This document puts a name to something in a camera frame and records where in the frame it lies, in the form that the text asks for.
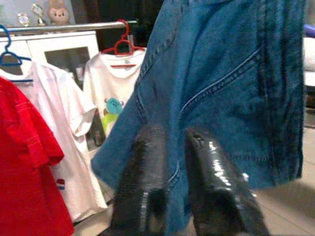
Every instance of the trophy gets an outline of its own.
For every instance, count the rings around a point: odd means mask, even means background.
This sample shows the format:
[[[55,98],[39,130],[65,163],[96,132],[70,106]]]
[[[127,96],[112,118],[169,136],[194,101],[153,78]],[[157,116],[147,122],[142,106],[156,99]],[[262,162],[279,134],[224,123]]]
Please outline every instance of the trophy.
[[[20,14],[18,14],[18,18],[19,18],[19,22],[21,23],[21,25],[23,25],[25,27],[30,25],[30,19],[27,16],[27,14],[20,13]]]
[[[38,23],[39,26],[45,26],[45,25],[47,25],[46,22],[45,22],[45,21],[43,20],[43,18],[42,18],[43,15],[44,15],[44,10],[43,10],[43,8],[42,8],[40,5],[34,3],[34,4],[31,6],[31,10],[32,10],[32,12],[34,12],[34,14],[35,14],[36,16],[38,16],[37,23]]]

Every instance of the tiled floor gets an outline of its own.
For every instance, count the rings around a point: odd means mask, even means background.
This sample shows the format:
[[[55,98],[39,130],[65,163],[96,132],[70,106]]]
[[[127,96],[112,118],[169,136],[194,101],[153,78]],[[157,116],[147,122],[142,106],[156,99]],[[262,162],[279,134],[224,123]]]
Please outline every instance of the tiled floor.
[[[257,200],[272,235],[315,236],[315,129],[304,131],[304,156],[301,180],[257,192]],[[75,236],[98,235],[109,226],[111,210],[77,225]]]

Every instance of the hanging clothes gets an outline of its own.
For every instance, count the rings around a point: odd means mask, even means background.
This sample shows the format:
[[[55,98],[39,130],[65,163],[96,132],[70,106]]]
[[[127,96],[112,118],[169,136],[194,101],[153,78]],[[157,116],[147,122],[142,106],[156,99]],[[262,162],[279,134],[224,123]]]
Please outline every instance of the hanging clothes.
[[[301,177],[305,1],[164,0],[134,93],[92,160],[117,189],[144,124],[167,133],[168,235],[190,219],[185,130],[202,127],[251,188]]]
[[[144,56],[145,51],[128,56],[99,53],[86,64],[83,91],[96,104],[106,137],[133,92]],[[112,67],[124,64],[135,66]]]
[[[0,235],[70,236],[68,210],[49,166],[63,159],[31,102],[0,78]]]
[[[7,75],[9,79],[17,76]],[[107,208],[100,186],[90,170],[90,159],[80,156],[74,136],[85,135],[92,123],[95,105],[83,94],[69,74],[49,64],[31,63],[18,88],[39,110],[60,144],[64,159],[52,173],[70,212],[80,221]],[[86,141],[81,145],[87,147]]]

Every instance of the printed graphic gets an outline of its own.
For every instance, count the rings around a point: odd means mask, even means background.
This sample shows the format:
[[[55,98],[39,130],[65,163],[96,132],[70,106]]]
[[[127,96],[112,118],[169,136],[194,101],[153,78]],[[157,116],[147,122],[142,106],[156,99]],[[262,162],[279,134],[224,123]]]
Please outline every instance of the printed graphic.
[[[105,99],[106,109],[104,109],[104,117],[102,118],[102,126],[105,132],[105,136],[108,137],[110,131],[114,127],[114,124],[123,111],[124,102],[118,101],[116,98]]]
[[[65,189],[65,180],[60,178],[57,180],[57,187],[59,190],[64,190]]]

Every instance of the small flag logo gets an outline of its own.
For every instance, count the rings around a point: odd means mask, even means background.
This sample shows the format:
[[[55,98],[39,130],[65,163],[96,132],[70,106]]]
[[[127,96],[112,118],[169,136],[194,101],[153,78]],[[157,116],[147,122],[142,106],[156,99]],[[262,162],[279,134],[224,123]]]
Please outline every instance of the small flag logo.
[[[58,179],[57,180],[57,187],[59,188],[59,190],[64,190],[65,189],[65,181],[64,179]]]

